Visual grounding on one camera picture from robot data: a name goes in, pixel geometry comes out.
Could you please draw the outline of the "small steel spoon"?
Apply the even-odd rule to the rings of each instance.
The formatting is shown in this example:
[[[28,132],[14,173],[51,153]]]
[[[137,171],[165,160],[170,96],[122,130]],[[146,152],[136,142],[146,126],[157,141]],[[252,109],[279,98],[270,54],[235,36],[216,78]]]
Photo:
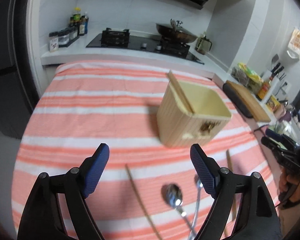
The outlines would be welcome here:
[[[199,207],[200,207],[201,190],[203,188],[203,184],[202,184],[200,178],[198,177],[198,175],[194,176],[194,183],[197,188],[197,198],[196,198],[196,206],[195,206],[195,210],[194,210],[194,216],[193,216],[193,220],[191,223],[191,229],[193,229],[193,230],[195,229],[196,224],[197,224],[198,212],[199,212]]]

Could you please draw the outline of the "large steel spoon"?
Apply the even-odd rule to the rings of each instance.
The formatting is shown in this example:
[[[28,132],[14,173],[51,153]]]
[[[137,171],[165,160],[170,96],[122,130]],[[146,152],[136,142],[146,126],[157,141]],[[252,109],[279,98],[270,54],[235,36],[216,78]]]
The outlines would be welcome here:
[[[188,239],[194,239],[196,232],[187,217],[187,212],[183,208],[183,194],[181,188],[174,183],[165,184],[161,188],[161,194],[165,203],[177,211],[186,223],[190,231]]]

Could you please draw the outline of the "purple cup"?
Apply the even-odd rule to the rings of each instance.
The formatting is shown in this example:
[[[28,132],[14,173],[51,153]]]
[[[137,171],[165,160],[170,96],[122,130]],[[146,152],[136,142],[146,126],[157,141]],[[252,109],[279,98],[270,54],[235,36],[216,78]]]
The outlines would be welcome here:
[[[293,111],[294,111],[294,106],[292,105],[286,106],[284,115],[279,119],[279,122],[283,122],[283,121],[290,122],[292,119]]]

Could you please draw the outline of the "wooden cutting board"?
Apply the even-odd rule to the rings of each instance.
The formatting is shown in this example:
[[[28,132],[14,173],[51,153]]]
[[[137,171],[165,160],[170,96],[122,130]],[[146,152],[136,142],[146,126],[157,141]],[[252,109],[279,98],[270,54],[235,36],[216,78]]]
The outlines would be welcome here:
[[[230,80],[227,80],[226,83],[234,89],[235,93],[241,99],[243,105],[245,105],[252,114],[256,122],[271,122],[269,115],[247,88]]]

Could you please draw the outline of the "brown sauce bottle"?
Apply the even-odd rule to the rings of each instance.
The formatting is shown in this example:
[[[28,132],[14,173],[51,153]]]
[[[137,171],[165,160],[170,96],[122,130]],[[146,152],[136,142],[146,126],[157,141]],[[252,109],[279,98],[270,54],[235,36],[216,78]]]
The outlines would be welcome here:
[[[262,101],[264,99],[267,92],[271,88],[271,82],[272,82],[273,78],[274,78],[273,76],[270,76],[267,80],[265,80],[262,83],[262,86],[260,87],[260,90],[256,94],[256,97],[258,98],[259,101]]]

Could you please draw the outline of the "white knife holder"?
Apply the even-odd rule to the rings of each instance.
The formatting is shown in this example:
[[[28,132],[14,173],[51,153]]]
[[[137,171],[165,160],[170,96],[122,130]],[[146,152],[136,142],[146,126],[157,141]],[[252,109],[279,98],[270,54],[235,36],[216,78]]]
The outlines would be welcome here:
[[[283,64],[280,62],[278,54],[275,54],[273,58],[271,59],[271,66],[270,69],[267,70],[264,75],[263,79],[266,82],[269,83],[269,87],[266,91],[266,94],[264,95],[263,99],[261,100],[262,104],[266,104],[268,99],[270,98],[271,94],[275,90],[276,86],[279,84],[279,74],[283,72],[284,70]]]

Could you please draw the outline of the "pink striped tablecloth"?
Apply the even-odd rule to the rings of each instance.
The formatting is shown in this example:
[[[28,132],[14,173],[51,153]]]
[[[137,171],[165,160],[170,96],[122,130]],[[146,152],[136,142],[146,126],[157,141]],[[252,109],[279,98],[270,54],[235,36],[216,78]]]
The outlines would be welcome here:
[[[38,102],[20,143],[12,183],[12,216],[21,215],[38,175],[64,174],[110,148],[101,180],[86,202],[106,239],[157,239],[127,176],[132,173],[142,201],[163,239],[187,239],[189,228],[161,195],[178,184],[190,218],[196,206],[195,170],[188,147],[166,148],[156,114],[166,90],[166,70],[151,63],[85,61],[57,68]],[[198,225],[212,205],[201,192]]]

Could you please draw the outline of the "hanging plastic bag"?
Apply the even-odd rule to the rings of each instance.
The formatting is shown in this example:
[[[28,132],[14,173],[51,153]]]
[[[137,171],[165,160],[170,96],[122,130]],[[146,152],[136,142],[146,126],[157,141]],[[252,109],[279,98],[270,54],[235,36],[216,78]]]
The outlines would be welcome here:
[[[294,28],[286,52],[291,59],[300,59],[300,28]]]

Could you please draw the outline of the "cream utensil holder box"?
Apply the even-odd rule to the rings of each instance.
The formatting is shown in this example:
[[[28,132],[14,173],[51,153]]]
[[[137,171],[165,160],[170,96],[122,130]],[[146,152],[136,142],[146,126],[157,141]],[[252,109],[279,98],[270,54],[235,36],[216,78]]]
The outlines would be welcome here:
[[[159,139],[166,147],[190,147],[210,142],[232,119],[220,95],[204,85],[179,81],[194,112],[168,84],[157,112]]]

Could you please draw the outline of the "glass oil jar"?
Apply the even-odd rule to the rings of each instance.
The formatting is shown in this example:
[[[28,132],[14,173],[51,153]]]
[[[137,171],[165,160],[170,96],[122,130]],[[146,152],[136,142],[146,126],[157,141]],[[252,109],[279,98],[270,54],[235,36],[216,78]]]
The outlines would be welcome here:
[[[197,44],[195,46],[195,50],[200,54],[207,54],[212,48],[212,42],[207,38],[206,32],[204,32],[198,38]]]

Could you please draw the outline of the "black wok with lid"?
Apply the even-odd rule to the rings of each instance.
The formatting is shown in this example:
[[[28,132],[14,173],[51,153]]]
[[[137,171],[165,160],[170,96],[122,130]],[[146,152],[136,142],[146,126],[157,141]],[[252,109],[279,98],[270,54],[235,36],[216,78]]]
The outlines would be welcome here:
[[[158,33],[170,40],[181,43],[193,43],[198,36],[194,35],[182,26],[183,22],[170,19],[170,23],[156,23]]]

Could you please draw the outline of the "black gas stove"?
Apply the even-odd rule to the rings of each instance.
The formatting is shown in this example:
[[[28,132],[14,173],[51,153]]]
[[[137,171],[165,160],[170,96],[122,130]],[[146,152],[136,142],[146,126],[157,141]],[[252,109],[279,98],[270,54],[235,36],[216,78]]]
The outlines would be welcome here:
[[[87,45],[88,48],[121,48],[147,51],[178,57],[203,64],[203,61],[189,52],[190,46],[163,36],[142,37],[130,34],[128,29],[114,31],[107,28]]]

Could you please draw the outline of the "condiment bottles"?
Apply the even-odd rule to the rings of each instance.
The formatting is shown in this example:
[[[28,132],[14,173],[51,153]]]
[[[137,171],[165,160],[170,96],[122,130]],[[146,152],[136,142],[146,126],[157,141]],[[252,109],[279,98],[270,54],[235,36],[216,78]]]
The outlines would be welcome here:
[[[89,15],[88,12],[82,12],[80,7],[75,7],[70,16],[68,27],[77,31],[77,36],[84,36],[88,33]]]

